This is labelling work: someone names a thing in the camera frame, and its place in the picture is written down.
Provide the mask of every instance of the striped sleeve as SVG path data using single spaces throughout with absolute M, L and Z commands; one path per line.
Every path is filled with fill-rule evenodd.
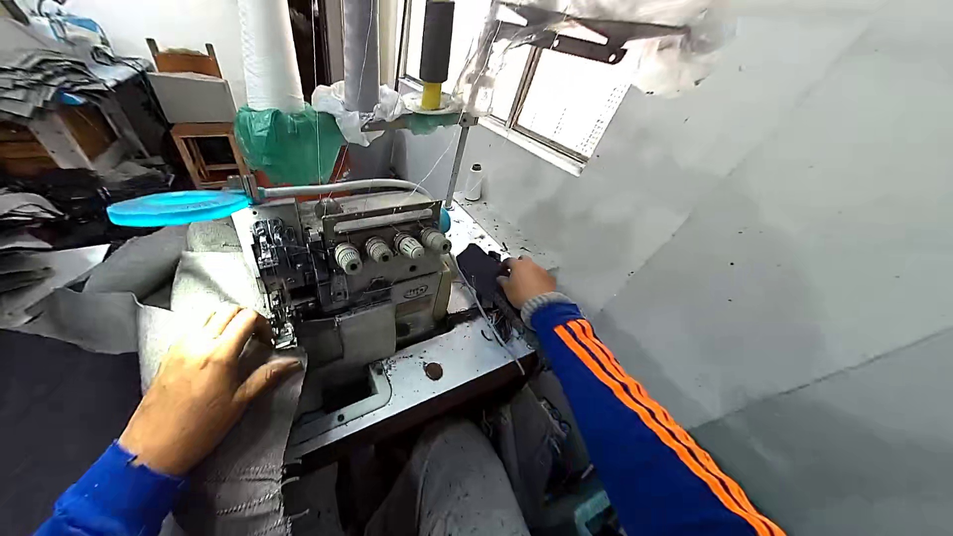
M 532 324 L 629 534 L 784 535 L 622 370 L 578 307 L 546 305 Z

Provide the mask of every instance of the yellow spool core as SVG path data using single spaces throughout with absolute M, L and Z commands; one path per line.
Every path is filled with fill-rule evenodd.
M 424 110 L 436 110 L 440 108 L 440 86 L 439 82 L 424 82 L 423 95 L 420 97 L 420 108 Z

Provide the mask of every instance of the white plastic bag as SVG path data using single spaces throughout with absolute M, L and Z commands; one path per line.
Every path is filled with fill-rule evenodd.
M 373 113 L 352 112 L 344 108 L 344 81 L 331 86 L 318 86 L 311 95 L 311 105 L 318 112 L 330 113 L 337 121 L 337 128 L 348 143 L 367 147 L 372 141 L 383 135 L 382 131 L 361 132 L 361 128 L 371 121 L 393 121 L 405 113 L 410 113 L 400 99 L 400 93 L 387 86 L 380 86 L 379 100 Z

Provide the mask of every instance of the green plastic bag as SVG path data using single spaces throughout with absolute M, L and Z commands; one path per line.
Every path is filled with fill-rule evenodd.
M 335 169 L 344 136 L 329 113 L 310 104 L 299 113 L 241 107 L 235 115 L 235 141 L 253 170 L 273 184 L 325 184 Z

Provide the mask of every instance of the window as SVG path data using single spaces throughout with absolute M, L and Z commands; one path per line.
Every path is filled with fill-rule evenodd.
M 406 1 L 400 74 L 419 81 L 426 0 Z M 449 77 L 443 83 L 445 93 L 453 91 L 489 8 L 489 0 L 456 2 Z M 510 22 L 521 19 L 509 10 L 500 18 L 516 19 Z M 582 27 L 561 31 L 560 35 L 605 42 L 600 35 Z M 585 163 L 629 89 L 637 56 L 627 54 L 616 65 L 609 65 L 529 45 L 512 49 L 497 75 L 493 107 L 487 119 Z

